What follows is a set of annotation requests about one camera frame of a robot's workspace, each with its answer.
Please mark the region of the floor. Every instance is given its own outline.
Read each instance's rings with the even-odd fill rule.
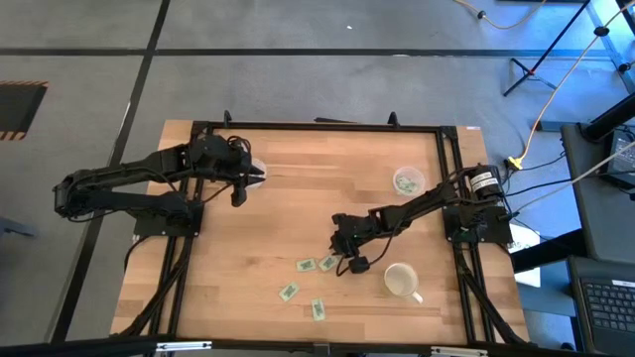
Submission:
[[[471,3],[501,23],[534,6]],[[602,19],[614,12],[609,0],[593,4]],[[145,49],[160,5],[161,0],[4,0],[0,48]],[[543,50],[577,7],[549,4],[527,24],[502,32],[450,0],[175,0],[158,48]],[[610,36],[631,60],[632,34],[621,22]],[[584,49],[593,28],[583,13],[556,49]],[[603,50],[602,42],[594,49]],[[573,61],[547,59],[539,74],[559,82]],[[140,65],[134,56],[0,57],[0,79],[51,83],[27,138],[0,142],[0,215],[39,231],[33,239],[4,235],[0,240],[0,345],[46,339],[84,228],[55,215],[51,189],[75,170],[107,163]],[[501,163],[522,151],[551,93],[540,82],[527,82],[503,97],[521,74],[507,57],[154,57],[123,161],[154,151],[165,120],[220,120],[227,109],[241,121],[309,122],[321,116],[384,123],[394,110],[407,124],[480,126],[490,163]],[[585,122],[627,94],[610,59],[592,57],[573,73],[545,119]],[[550,161],[562,149],[558,133],[538,133],[524,164]],[[514,176],[511,191],[568,174],[562,160]],[[514,196],[510,203],[518,207],[547,190]],[[519,218],[548,236],[579,227],[570,190]],[[70,339],[107,335],[132,226],[125,214],[105,219]],[[526,301],[531,305],[532,298]],[[526,313],[533,341],[552,348],[572,342],[567,317],[536,309]]]

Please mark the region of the mug handle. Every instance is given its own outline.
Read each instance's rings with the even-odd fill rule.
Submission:
[[[424,303],[424,298],[423,298],[421,295],[419,295],[419,293],[414,292],[414,293],[412,294],[412,297],[413,297],[413,298],[415,298],[415,300],[416,300],[418,303]]]

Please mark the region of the money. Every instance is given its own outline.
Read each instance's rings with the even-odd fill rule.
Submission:
[[[296,284],[295,282],[291,282],[289,285],[285,286],[285,288],[282,289],[278,293],[278,295],[282,300],[287,302],[298,292],[299,289],[300,288],[298,287],[298,284]]]
[[[296,268],[298,272],[308,272],[316,269],[316,260],[313,258],[304,259],[303,261],[296,262]]]
[[[334,267],[337,262],[339,262],[339,257],[329,255],[320,260],[318,265],[323,272],[326,272],[330,268]]]
[[[324,303],[321,301],[321,298],[312,299],[311,308],[314,310],[314,321],[322,321],[326,319],[326,313],[324,312]]]

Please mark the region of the white cable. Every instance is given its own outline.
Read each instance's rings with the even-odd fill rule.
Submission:
[[[599,169],[602,165],[608,163],[609,161],[613,160],[616,156],[622,154],[623,152],[627,151],[628,149],[630,149],[630,148],[632,148],[634,146],[635,146],[635,141],[630,143],[630,144],[628,144],[627,146],[625,146],[624,148],[620,149],[619,151],[615,152],[613,155],[609,156],[608,158],[602,160],[601,162],[599,162],[599,164],[597,164],[594,167],[590,168],[586,173],[578,176],[577,178],[575,178],[571,182],[569,182],[569,183],[567,183],[567,184],[565,184],[565,185],[563,185],[563,186],[561,186],[559,188],[556,188],[553,191],[551,191],[551,192],[549,192],[549,193],[547,193],[545,195],[542,195],[542,196],[540,196],[538,198],[535,198],[535,199],[523,204],[522,206],[520,206],[520,208],[516,209],[516,212],[520,212],[521,209],[529,206],[530,204],[534,204],[534,203],[538,202],[539,200],[545,199],[545,198],[549,197],[550,195],[552,195],[554,193],[557,193],[557,192],[560,192],[563,189],[573,185],[574,183],[578,182],[579,180],[586,178],[587,176],[589,176],[592,173],[594,173],[597,169]]]
[[[464,7],[471,9],[472,11],[476,12],[477,14],[480,14],[481,10],[476,9],[474,6],[472,6],[470,3],[465,2],[463,0],[454,0],[454,2],[459,3],[461,5],[463,5]],[[483,11],[483,19],[485,19],[485,21],[487,21],[491,26],[495,27],[498,30],[511,30],[513,28],[515,28],[518,25],[521,25],[523,23],[525,23],[527,20],[529,20],[529,18],[531,18],[538,10],[540,10],[540,8],[543,7],[543,5],[545,5],[545,3],[547,2],[547,0],[543,0],[543,2],[540,3],[540,5],[538,5],[534,10],[530,11],[527,15],[525,15],[524,18],[522,18],[519,22],[517,22],[514,25],[510,25],[510,26],[501,26],[501,25],[497,25],[496,23],[494,23],[493,21],[491,21],[487,15],[485,15],[485,12]]]
[[[632,0],[631,2],[629,2],[628,4],[624,5],[623,8],[621,8],[615,15],[613,15],[613,17],[611,17],[608,22],[606,23],[606,25],[604,25],[604,28],[608,28],[608,25],[610,25],[610,23],[613,22],[613,20],[615,20],[615,18],[617,18],[617,16],[619,16],[619,14],[621,14],[622,12],[626,11],[626,9],[628,9],[629,7],[631,7],[633,4],[635,4],[635,0]],[[527,145],[525,146],[525,150],[523,151],[523,154],[518,157],[518,158],[513,158],[513,157],[509,157],[507,160],[514,165],[518,170],[522,170],[522,163],[523,160],[525,159],[525,157],[527,156],[527,154],[529,154],[529,147],[531,146],[532,143],[532,138],[534,137],[534,133],[536,132],[536,128],[538,127],[538,123],[540,123],[540,121],[543,119],[543,115],[545,115],[545,112],[547,111],[547,108],[551,105],[552,101],[554,101],[554,97],[556,96],[556,93],[558,93],[558,91],[560,90],[560,88],[563,86],[563,84],[565,84],[565,81],[567,81],[567,79],[569,78],[569,76],[573,73],[573,71],[577,68],[577,65],[582,61],[582,59],[584,58],[584,56],[586,56],[586,54],[588,53],[588,51],[591,49],[591,47],[593,47],[593,45],[595,44],[595,42],[597,41],[597,39],[599,39],[599,36],[595,36],[595,38],[593,39],[593,41],[591,41],[590,44],[588,44],[588,46],[586,47],[586,49],[584,49],[584,51],[582,52],[582,54],[577,58],[577,60],[575,61],[575,63],[573,64],[573,66],[569,69],[569,71],[567,72],[567,74],[565,74],[565,76],[563,77],[563,79],[560,81],[560,83],[558,83],[558,85],[556,86],[556,89],[554,89],[554,91],[552,92],[552,94],[549,97],[549,100],[547,101],[547,103],[543,106],[543,109],[540,111],[540,114],[538,115],[538,118],[536,118],[536,121],[534,121],[534,126],[532,127],[532,131],[529,133],[529,139],[527,139]]]

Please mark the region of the cup rim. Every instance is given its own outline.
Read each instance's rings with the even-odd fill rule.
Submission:
[[[389,271],[391,268],[393,268],[393,267],[395,267],[395,266],[406,266],[406,267],[410,268],[410,270],[412,270],[412,271],[413,271],[413,273],[415,273],[415,287],[414,287],[414,289],[413,289],[411,292],[400,295],[400,294],[395,294],[395,293],[393,293],[393,292],[390,290],[390,288],[388,288],[388,285],[386,284],[386,274],[388,273],[388,271]],[[386,270],[384,271],[384,286],[386,286],[386,289],[388,289],[388,291],[390,292],[390,294],[392,294],[392,295],[394,295],[394,296],[396,296],[396,297],[409,297],[409,296],[411,296],[412,294],[414,294],[414,293],[416,293],[416,292],[417,292],[417,287],[419,286],[419,274],[417,274],[417,271],[415,270],[415,268],[413,268],[413,266],[411,266],[411,265],[410,265],[410,264],[408,264],[408,263],[393,263],[393,264],[389,265],[389,266],[388,266],[388,268],[386,268]]]

